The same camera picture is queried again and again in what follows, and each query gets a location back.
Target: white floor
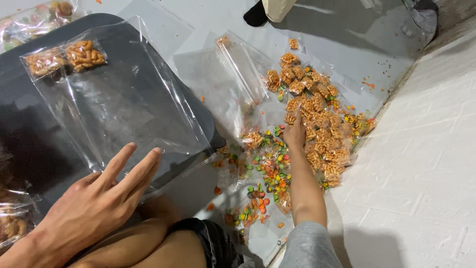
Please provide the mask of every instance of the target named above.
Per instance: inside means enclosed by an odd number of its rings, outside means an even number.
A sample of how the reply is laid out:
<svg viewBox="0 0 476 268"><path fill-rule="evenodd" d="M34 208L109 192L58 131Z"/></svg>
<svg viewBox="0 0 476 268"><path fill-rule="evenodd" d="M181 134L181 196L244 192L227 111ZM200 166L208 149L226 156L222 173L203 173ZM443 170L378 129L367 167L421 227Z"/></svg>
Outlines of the white floor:
<svg viewBox="0 0 476 268"><path fill-rule="evenodd" d="M12 13L41 2L9 1L1 12ZM251 28L242 20L253 0L83 2L92 12L120 14L125 19L142 16L157 35L153 43L166 60L177 52L174 48L180 52L200 48L199 44L184 47L187 39L226 30L278 59L287 47L287 36L303 32L307 53L334 66L331 78L339 77L353 88L346 97L360 111L375 112L380 107L387 90L393 89L423 47L418 35L406 36L401 31L414 24L397 0L383 0L380 13L364 8L358 0L299 1L284 22L261 28ZM172 18L180 23L171 24ZM472 61L476 50L472 48L470 40L422 60L359 151L344 185L326 195L329 231L345 267L471 267L470 261L476 260L472 252L476 247L476 185L467 168L474 146L466 142L471 128L465 129L472 127L476 113L469 102L475 100L470 90L471 72L476 72ZM354 87L368 76L375 90ZM226 202L224 195L213 195L216 179L216 171L205 166L178 181L169 195L186 216L220 219L219 213L203 209L211 200L217 206ZM249 250L267 265L283 238L268 232L257 237L257 243L250 243Z"/></svg>

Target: black sock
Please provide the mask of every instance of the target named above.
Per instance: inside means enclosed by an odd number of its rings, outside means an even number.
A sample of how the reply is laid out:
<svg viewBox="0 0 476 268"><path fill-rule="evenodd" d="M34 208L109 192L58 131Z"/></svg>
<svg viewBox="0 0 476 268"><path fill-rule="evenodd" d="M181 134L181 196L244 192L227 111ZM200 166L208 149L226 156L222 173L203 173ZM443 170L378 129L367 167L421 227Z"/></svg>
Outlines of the black sock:
<svg viewBox="0 0 476 268"><path fill-rule="evenodd" d="M263 1L259 0L256 5L248 10L248 12L243 15L243 19L249 26L258 27L265 24L268 21L266 16L265 7L263 6Z"/></svg>

